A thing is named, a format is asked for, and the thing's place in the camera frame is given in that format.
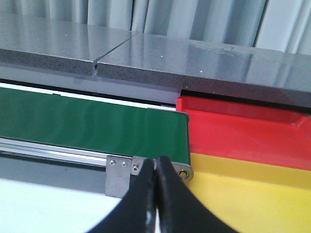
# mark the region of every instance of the bolt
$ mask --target bolt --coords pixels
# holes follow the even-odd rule
[[[180,170],[178,171],[178,175],[179,175],[179,177],[180,177],[181,179],[186,179],[186,178],[189,177],[189,174],[188,174],[187,171],[184,170],[184,169],[180,169]]]
[[[134,164],[134,165],[133,165],[133,170],[134,170],[134,171],[137,171],[137,170],[138,170],[138,164]]]
[[[122,167],[126,167],[127,166],[127,162],[122,161]]]

